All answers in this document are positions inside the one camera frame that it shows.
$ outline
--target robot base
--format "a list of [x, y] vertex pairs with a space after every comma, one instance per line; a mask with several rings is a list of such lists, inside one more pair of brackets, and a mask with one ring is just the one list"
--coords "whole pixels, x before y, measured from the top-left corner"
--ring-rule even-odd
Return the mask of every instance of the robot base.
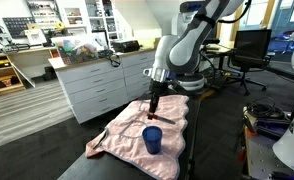
[[206, 83], [206, 79], [201, 74], [177, 77], [177, 81], [178, 84], [186, 91], [199, 91], [204, 87]]

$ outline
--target cabinet handle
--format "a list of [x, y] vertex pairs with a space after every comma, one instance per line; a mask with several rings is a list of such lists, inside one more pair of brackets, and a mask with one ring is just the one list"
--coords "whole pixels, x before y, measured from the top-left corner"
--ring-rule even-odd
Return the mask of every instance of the cabinet handle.
[[107, 99], [108, 99], [108, 98], [105, 98], [105, 99], [103, 99], [103, 100], [100, 100], [99, 102], [104, 102], [104, 101], [107, 101]]
[[93, 81], [93, 82], [100, 82], [100, 81], [102, 81], [103, 79], [99, 79], [99, 80], [97, 80], [97, 81]]
[[90, 72], [96, 72], [96, 71], [100, 71], [100, 69], [94, 69], [94, 70], [91, 70]]
[[110, 107], [107, 107], [107, 108], [105, 108], [105, 109], [102, 109], [101, 111], [106, 111], [107, 109], [110, 109]]
[[103, 92], [103, 91], [105, 91], [105, 89], [102, 89], [102, 90], [99, 90], [99, 91], [96, 91], [96, 92]]

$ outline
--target countertop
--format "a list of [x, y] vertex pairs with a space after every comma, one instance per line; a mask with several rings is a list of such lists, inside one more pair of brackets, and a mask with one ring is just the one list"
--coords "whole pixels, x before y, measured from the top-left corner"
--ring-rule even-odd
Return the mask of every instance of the countertop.
[[18, 51], [17, 53], [16, 52], [10, 52], [7, 54], [0, 53], [0, 57], [11, 56], [15, 54], [32, 53], [32, 52], [38, 52], [38, 51], [46, 51], [46, 50], [49, 51], [49, 50], [55, 50], [55, 49], [56, 49], [55, 47], [32, 47], [31, 49]]
[[[127, 57], [127, 56], [132, 56], [132, 55], [136, 55], [136, 54], [140, 54], [140, 53], [145, 53], [145, 52], [150, 52], [150, 51], [155, 51], [155, 49], [153, 49], [153, 48], [141, 49], [139, 51], [134, 51], [134, 52], [130, 52], [130, 53], [117, 53], [117, 55], [120, 58], [124, 58], [124, 57]], [[63, 63], [63, 60], [60, 57], [50, 58], [50, 59], [48, 59], [48, 61], [53, 66], [53, 68], [55, 69], [55, 71], [63, 71], [63, 70], [67, 70], [67, 69], [72, 69], [72, 68], [76, 68], [76, 67], [81, 67], [81, 66], [86, 66], [86, 65], [94, 64], [94, 63], [108, 61], [108, 59], [106, 59], [106, 58], [100, 58], [100, 59], [96, 59], [96, 60], [93, 60], [93, 61], [88, 61], [88, 62], [83, 62], [83, 63], [77, 63], [77, 64], [70, 64], [70, 65], [64, 64]]]

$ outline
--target drawer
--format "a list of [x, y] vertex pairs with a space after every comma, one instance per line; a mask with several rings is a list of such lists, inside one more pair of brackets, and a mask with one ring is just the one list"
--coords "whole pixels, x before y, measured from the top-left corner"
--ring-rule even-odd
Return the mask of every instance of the drawer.
[[90, 110], [92, 108], [95, 108], [97, 106], [100, 106], [101, 104], [113, 104], [114, 102], [117, 102], [118, 100], [127, 101], [127, 93], [126, 88], [117, 89], [115, 91], [103, 94], [99, 97], [95, 97], [86, 101], [83, 101], [81, 103], [75, 104], [73, 106], [73, 110], [76, 114], [82, 113], [84, 111]]
[[132, 92], [135, 92], [141, 89], [144, 89], [147, 91], [149, 88], [149, 85], [150, 85], [150, 82], [141, 81], [141, 82], [126, 86], [127, 93], [130, 94]]
[[110, 83], [97, 86], [94, 88], [86, 89], [84, 91], [80, 91], [77, 93], [74, 93], [72, 95], [69, 95], [69, 99], [72, 105], [75, 105], [76, 103], [80, 103], [83, 101], [86, 101], [88, 99], [101, 96], [105, 93], [112, 92], [116, 89], [120, 89], [122, 87], [125, 87], [124, 79], [119, 79], [116, 81], [112, 81]]
[[81, 79], [78, 81], [74, 81], [71, 83], [65, 84], [65, 89], [68, 94], [73, 94], [85, 89], [89, 89], [95, 86], [99, 86], [102, 84], [109, 83], [111, 81], [115, 81], [117, 79], [123, 79], [124, 72], [122, 69], [118, 69], [106, 74], [100, 74], [97, 76]]
[[79, 79], [104, 74], [110, 71], [114, 71], [116, 69], [117, 68], [111, 66], [109, 61], [106, 61], [58, 72], [58, 76], [63, 81], [63, 83], [66, 84], [77, 81]]
[[101, 103], [99, 106], [96, 106], [90, 110], [75, 114], [78, 123], [83, 123], [94, 117], [97, 117], [101, 114], [107, 113], [113, 109], [116, 109], [128, 102], [126, 98], [116, 98], [113, 103]]
[[137, 99], [137, 98], [139, 98], [141, 95], [143, 95], [144, 94], [144, 92], [146, 92], [146, 89], [139, 89], [138, 91], [134, 91], [134, 92], [132, 92], [132, 93], [129, 93], [128, 94], [128, 100], [129, 101], [132, 101], [132, 100], [134, 100], [134, 99]]
[[153, 61], [149, 61], [135, 66], [130, 66], [128, 68], [124, 68], [124, 75], [125, 77], [128, 77], [134, 74], [143, 74], [143, 70], [147, 68], [152, 68], [153, 63]]
[[135, 83], [138, 83], [138, 82], [150, 82], [150, 77], [149, 76], [145, 76], [143, 75], [142, 73], [141, 74], [135, 74], [135, 75], [132, 75], [132, 76], [128, 76], [125, 78], [125, 83], [126, 83], [126, 86], [129, 86], [131, 84], [135, 84]]
[[152, 51], [152, 52], [140, 53], [138, 55], [125, 57], [122, 60], [122, 64], [123, 64], [123, 67], [126, 68], [126, 67], [141, 64], [147, 61], [154, 61], [154, 59], [155, 59], [155, 51]]

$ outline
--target bottle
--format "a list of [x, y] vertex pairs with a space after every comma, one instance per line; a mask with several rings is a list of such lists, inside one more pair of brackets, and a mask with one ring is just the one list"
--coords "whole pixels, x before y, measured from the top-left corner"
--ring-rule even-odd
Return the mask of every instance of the bottle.
[[294, 32], [292, 32], [291, 35], [289, 36], [289, 40], [294, 41]]

